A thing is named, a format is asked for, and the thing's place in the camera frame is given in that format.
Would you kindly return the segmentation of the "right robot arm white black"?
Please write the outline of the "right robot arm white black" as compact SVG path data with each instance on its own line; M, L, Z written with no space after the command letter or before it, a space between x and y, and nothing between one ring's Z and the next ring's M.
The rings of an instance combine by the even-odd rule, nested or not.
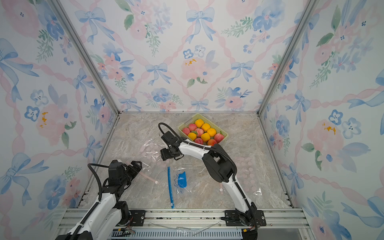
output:
M179 160L184 156L191 156L201 160L209 175L218 183L222 183L235 204L235 211L238 214L236 222L244 226L259 227L256 217L257 207L246 195L237 178L237 166L224 149L216 144L204 146L188 141L167 144L161 149L162 160Z

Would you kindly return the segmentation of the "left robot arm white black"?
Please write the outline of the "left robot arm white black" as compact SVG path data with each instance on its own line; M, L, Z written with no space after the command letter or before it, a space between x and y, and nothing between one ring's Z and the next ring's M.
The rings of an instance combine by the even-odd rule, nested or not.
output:
M130 224L133 220L128 204L120 198L134 178L142 170L142 162L132 161L129 165L113 160L106 165L89 163L98 184L98 196L82 217L68 233L59 235L57 240L107 240L114 228L120 226L121 237L127 237L133 231Z

